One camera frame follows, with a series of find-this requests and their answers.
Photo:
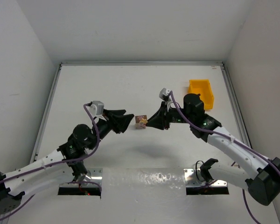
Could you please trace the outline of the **wooden helicopter toy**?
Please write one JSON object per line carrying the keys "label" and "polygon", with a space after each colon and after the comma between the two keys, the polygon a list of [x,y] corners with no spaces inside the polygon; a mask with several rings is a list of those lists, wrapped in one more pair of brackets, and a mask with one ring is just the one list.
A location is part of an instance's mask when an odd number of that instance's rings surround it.
{"label": "wooden helicopter toy", "polygon": [[147,119],[141,119],[141,120],[139,121],[139,126],[140,126],[141,128],[146,128],[146,124],[147,124]]}

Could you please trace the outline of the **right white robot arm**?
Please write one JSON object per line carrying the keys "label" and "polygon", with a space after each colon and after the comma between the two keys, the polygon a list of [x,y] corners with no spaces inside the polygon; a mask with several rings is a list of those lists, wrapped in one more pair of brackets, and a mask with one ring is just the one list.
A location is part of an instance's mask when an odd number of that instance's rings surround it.
{"label": "right white robot arm", "polygon": [[196,177],[200,182],[226,181],[247,191],[255,201],[265,206],[276,198],[280,193],[280,158],[269,159],[235,138],[205,112],[198,94],[185,95],[183,107],[175,101],[169,89],[162,89],[159,97],[161,106],[148,119],[147,127],[168,130],[172,123],[187,123],[197,138],[219,149],[240,166],[224,166],[218,159],[210,158],[199,168]]}

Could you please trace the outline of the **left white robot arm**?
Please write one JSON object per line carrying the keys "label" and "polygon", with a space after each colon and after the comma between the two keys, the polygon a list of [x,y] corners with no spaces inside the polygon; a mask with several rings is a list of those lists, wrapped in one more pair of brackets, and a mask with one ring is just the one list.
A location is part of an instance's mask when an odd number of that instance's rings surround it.
{"label": "left white robot arm", "polygon": [[13,172],[0,172],[0,215],[18,208],[24,197],[51,186],[82,181],[88,173],[84,159],[97,150],[110,131],[124,133],[133,118],[125,110],[103,110],[93,127],[77,125],[67,142],[50,154]]}

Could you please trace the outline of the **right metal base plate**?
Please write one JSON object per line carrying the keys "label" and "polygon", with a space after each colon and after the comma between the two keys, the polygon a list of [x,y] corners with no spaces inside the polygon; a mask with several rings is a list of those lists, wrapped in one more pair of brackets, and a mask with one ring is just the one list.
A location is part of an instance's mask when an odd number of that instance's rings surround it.
{"label": "right metal base plate", "polygon": [[220,187],[228,187],[227,182],[216,180],[206,183],[205,181],[198,180],[196,174],[200,173],[200,169],[197,170],[195,168],[184,168],[184,179],[185,185],[187,188],[205,188],[205,187],[213,187],[213,188],[220,188]]}

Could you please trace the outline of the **brown wood block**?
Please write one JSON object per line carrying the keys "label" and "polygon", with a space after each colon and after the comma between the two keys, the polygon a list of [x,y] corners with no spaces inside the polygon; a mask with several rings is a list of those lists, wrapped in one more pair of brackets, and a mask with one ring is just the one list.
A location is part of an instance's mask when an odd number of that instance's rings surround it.
{"label": "brown wood block", "polygon": [[135,116],[135,123],[136,124],[140,123],[142,120],[147,120],[147,115],[137,115],[137,116]]}

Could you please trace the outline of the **yellow plastic bin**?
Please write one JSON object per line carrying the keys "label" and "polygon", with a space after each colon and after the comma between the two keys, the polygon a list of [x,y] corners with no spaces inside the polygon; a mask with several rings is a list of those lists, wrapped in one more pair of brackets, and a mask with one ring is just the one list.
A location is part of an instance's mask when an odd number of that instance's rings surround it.
{"label": "yellow plastic bin", "polygon": [[199,94],[204,103],[204,109],[209,111],[213,109],[214,95],[208,79],[189,80],[188,93]]}

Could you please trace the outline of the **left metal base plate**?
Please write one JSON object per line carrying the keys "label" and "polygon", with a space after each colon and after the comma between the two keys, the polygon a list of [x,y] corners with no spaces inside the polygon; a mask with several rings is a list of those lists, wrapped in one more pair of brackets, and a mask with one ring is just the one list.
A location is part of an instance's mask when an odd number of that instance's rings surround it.
{"label": "left metal base plate", "polygon": [[103,169],[102,168],[88,168],[87,174],[80,175],[76,182],[82,186],[98,187],[102,185]]}

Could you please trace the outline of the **white front cover board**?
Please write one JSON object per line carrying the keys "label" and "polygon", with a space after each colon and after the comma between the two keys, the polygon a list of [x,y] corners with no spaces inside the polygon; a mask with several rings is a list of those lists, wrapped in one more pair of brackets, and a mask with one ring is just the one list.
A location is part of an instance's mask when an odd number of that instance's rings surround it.
{"label": "white front cover board", "polygon": [[182,169],[104,168],[101,196],[37,194],[11,224],[276,224],[263,206],[229,185],[227,195],[187,195]]}

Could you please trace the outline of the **metal base plate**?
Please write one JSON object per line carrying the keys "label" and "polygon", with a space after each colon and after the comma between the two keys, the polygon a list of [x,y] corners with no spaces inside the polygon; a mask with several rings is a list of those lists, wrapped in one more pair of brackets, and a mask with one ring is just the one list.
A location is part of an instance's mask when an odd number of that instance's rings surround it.
{"label": "metal base plate", "polygon": [[220,188],[220,187],[228,187],[227,182],[216,180],[206,183],[205,181],[198,180],[196,174],[200,173],[200,169],[197,170],[195,168],[184,168],[184,179],[185,185],[187,188],[205,188],[205,187],[213,187],[213,188]]}
{"label": "metal base plate", "polygon": [[102,185],[103,169],[102,168],[88,168],[87,174],[80,175],[76,182],[82,186],[98,187]]}

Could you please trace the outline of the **aluminium table frame rail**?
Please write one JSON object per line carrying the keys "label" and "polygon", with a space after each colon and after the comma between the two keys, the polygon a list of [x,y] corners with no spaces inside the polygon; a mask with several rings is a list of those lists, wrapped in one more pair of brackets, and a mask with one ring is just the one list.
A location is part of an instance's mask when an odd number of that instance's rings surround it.
{"label": "aluminium table frame rail", "polygon": [[[67,141],[73,128],[89,124],[82,111],[84,102],[99,99],[107,108],[125,108],[135,114],[151,115],[159,107],[159,91],[173,90],[182,102],[191,79],[208,79],[215,97],[211,116],[236,136],[237,115],[231,104],[230,84],[222,63],[114,62],[62,63],[52,97],[35,145],[33,162]],[[232,160],[219,149],[197,139],[188,125],[173,124],[169,131],[129,126],[125,134],[111,132],[85,166],[122,169],[193,167],[197,160],[218,159],[224,166]]]}

